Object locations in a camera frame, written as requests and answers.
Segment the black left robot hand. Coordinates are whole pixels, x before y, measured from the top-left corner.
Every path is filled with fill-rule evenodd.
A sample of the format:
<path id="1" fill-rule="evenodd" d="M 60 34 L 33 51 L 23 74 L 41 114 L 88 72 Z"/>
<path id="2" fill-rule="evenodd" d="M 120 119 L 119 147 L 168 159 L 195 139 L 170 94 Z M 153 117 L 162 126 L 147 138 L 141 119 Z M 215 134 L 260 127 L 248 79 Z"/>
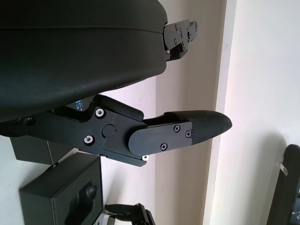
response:
<path id="1" fill-rule="evenodd" d="M 3 0 L 0 133 L 21 161 L 54 165 L 71 149 L 143 166 L 149 155 L 212 139 L 222 113 L 142 111 L 104 96 L 182 58 L 197 23 L 168 23 L 157 0 Z"/>

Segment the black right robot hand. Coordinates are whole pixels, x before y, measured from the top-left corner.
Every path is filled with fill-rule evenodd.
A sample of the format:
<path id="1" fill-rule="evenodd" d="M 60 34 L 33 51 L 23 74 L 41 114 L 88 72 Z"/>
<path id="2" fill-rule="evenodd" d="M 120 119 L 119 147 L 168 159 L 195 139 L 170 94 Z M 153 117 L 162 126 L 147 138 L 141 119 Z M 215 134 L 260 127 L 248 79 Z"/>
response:
<path id="1" fill-rule="evenodd" d="M 131 222 L 133 225 L 155 225 L 152 213 L 140 203 L 135 205 L 110 204 L 105 205 L 105 209 L 120 221 Z"/>

